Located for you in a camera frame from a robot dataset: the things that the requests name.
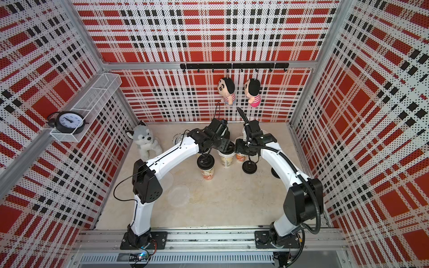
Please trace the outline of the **paper cup red flowers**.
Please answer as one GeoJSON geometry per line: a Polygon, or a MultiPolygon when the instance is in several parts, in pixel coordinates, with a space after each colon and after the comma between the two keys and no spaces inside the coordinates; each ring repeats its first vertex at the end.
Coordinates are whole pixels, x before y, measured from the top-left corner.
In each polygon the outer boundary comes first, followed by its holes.
{"type": "Polygon", "coordinates": [[[235,156],[236,156],[236,160],[239,163],[243,163],[243,162],[246,161],[246,155],[243,155],[243,154],[240,154],[240,153],[236,153],[235,156]]]}

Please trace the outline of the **tall paper cup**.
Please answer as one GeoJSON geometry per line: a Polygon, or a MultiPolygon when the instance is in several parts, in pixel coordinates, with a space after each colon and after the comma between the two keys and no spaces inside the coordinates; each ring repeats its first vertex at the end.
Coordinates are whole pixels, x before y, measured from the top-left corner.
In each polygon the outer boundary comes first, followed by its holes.
{"type": "Polygon", "coordinates": [[[233,159],[235,158],[235,153],[231,153],[231,154],[219,153],[219,155],[220,155],[221,165],[225,168],[229,168],[233,163],[233,159]]]}

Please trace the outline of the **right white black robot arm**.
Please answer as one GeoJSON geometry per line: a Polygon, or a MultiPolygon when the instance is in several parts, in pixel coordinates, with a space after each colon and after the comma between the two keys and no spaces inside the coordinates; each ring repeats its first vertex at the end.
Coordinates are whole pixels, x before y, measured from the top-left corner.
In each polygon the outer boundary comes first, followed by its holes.
{"type": "Polygon", "coordinates": [[[235,151],[247,156],[259,156],[270,164],[283,182],[287,195],[282,216],[270,226],[269,239],[276,247],[308,230],[318,234],[323,214],[323,186],[319,179],[301,171],[281,149],[272,134],[264,134],[257,120],[244,122],[245,139],[238,139],[235,151]]]}

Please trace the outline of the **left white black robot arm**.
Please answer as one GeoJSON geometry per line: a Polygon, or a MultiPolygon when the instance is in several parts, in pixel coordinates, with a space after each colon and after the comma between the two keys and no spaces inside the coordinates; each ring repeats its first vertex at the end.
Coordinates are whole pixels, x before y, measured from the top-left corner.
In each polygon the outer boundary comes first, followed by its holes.
{"type": "Polygon", "coordinates": [[[159,156],[147,161],[138,160],[132,175],[134,214],[120,249],[143,249],[152,243],[151,214],[155,201],[163,194],[161,180],[168,172],[197,154],[198,168],[204,172],[212,170],[215,160],[211,150],[225,153],[229,147],[228,122],[213,118],[204,129],[184,131],[181,142],[159,156]]]}

